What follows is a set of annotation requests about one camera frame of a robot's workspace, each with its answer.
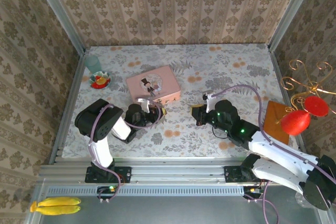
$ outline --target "beige patterned wall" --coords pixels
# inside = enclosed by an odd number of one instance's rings
[[[88,46],[267,42],[290,0],[61,0]]]
[[[0,0],[0,223],[22,223],[78,63],[46,0]]]
[[[336,0],[304,0],[275,53],[282,74],[301,81],[307,80],[299,78],[304,76],[304,71],[290,71],[289,60],[298,58],[305,62],[313,81],[327,75],[326,71],[316,68],[318,61],[327,61],[336,69]],[[336,92],[336,71],[324,82],[323,88]],[[336,110],[335,95],[322,97]],[[317,156],[327,154],[336,160],[335,114],[313,118],[302,136],[308,152]]]

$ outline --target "yellow banana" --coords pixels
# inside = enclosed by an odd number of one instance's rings
[[[30,207],[30,212],[40,212],[42,215],[70,215],[78,212],[80,206]]]
[[[53,206],[75,206],[81,202],[79,198],[76,197],[56,197],[56,198],[46,198],[45,200],[38,203],[38,207],[53,207]]]

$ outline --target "floral tablecloth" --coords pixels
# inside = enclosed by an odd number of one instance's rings
[[[236,84],[248,84],[258,90],[263,113],[269,100],[282,102],[265,44],[92,47],[89,55],[99,57],[103,70],[112,75],[112,82],[105,89],[95,90],[89,85],[90,73],[85,69],[62,152],[64,158],[89,156],[88,141],[74,125],[80,111],[99,98],[126,111],[132,103],[126,79],[158,67],[171,67],[181,87],[181,99],[167,104],[164,119],[152,128],[138,131],[131,143],[124,144],[110,135],[110,151],[115,157],[244,157],[247,151],[229,140],[216,138],[210,125],[196,126],[190,106],[204,103],[203,91],[220,91]],[[241,118],[257,124],[254,93],[240,89],[223,98],[238,109]],[[220,130],[215,133],[224,136]],[[294,139],[290,145],[297,148]]]

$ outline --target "pink box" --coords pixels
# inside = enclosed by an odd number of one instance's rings
[[[126,79],[133,102],[137,98],[150,98],[160,104],[177,101],[181,89],[169,66],[154,69]]]

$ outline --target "glass cup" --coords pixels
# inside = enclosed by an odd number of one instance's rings
[[[97,56],[89,56],[85,59],[84,64],[91,73],[97,73],[101,71],[101,65]]]

